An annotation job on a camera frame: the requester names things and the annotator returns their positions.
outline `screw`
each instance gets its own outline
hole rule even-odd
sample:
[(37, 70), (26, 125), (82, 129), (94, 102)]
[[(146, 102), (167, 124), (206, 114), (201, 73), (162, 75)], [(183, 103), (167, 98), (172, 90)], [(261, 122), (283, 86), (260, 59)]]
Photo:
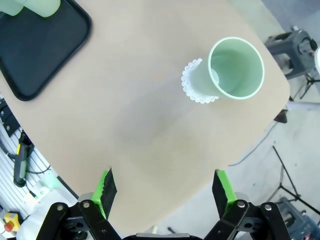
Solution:
[(272, 207), (269, 204), (267, 204), (264, 206), (264, 209), (267, 211), (271, 211)]
[(64, 206), (62, 206), (61, 204), (59, 204), (59, 205), (56, 207), (56, 209), (57, 209), (58, 211), (61, 211), (62, 209), (64, 209)]
[(243, 201), (238, 201), (237, 205), (238, 205), (239, 208), (244, 208), (246, 206)]
[(87, 201), (83, 203), (84, 208), (88, 208), (89, 206), (90, 206), (90, 203), (88, 203)]

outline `gray stool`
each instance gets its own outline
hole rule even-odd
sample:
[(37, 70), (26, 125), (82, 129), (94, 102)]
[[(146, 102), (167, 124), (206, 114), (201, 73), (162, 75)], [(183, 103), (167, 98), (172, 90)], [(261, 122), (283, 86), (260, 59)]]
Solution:
[(300, 44), (311, 41), (309, 34), (304, 30), (283, 33), (271, 36), (264, 44), (271, 55), (287, 54), (290, 58), (291, 72), (285, 74), (286, 79), (292, 79), (307, 74), (315, 67), (315, 59), (310, 53), (301, 52)]

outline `white lace doily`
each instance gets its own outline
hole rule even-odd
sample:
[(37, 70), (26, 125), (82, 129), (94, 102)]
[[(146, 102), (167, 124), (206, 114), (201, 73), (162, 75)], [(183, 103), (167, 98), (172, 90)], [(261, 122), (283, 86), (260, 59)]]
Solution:
[(196, 103), (201, 104), (208, 104), (210, 102), (214, 102), (216, 99), (218, 99), (218, 96), (210, 96), (210, 95), (203, 95), (200, 92), (195, 91), (190, 82), (190, 73), (196, 69), (196, 67), (202, 62), (202, 59), (199, 58), (198, 60), (193, 60), (192, 62), (188, 63), (188, 66), (184, 68), (184, 71), (182, 72), (182, 86), (183, 91), (185, 94), (190, 97), (191, 100), (195, 101)]

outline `striped metal panel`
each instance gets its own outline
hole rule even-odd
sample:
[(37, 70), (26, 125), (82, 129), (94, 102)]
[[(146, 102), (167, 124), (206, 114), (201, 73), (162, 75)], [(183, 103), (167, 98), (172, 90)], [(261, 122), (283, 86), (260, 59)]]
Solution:
[[(9, 137), (3, 125), (0, 125), (0, 139), (8, 151), (14, 154), (17, 151), (18, 140), (22, 129)], [(41, 172), (49, 166), (42, 154), (34, 148), (27, 162), (27, 169), (33, 172)], [(26, 173), (26, 182), (29, 189), (39, 181), (41, 174)], [(0, 204), (6, 211), (18, 211), (23, 218), (30, 212), (24, 203), (24, 197), (29, 193), (27, 187), (17, 187), (14, 182), (14, 163), (0, 149)]]

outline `table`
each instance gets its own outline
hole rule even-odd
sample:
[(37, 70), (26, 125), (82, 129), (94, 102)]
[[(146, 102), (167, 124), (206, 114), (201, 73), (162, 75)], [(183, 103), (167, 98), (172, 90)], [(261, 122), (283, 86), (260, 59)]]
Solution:
[[(6, 102), (37, 148), (78, 194), (93, 192), (112, 166), (118, 189), (110, 222), (143, 231), (236, 161), (289, 98), (263, 43), (224, 0), (79, 0), (93, 29), (88, 43), (34, 100)], [(265, 81), (249, 100), (191, 101), (184, 66), (216, 41), (251, 42)]]

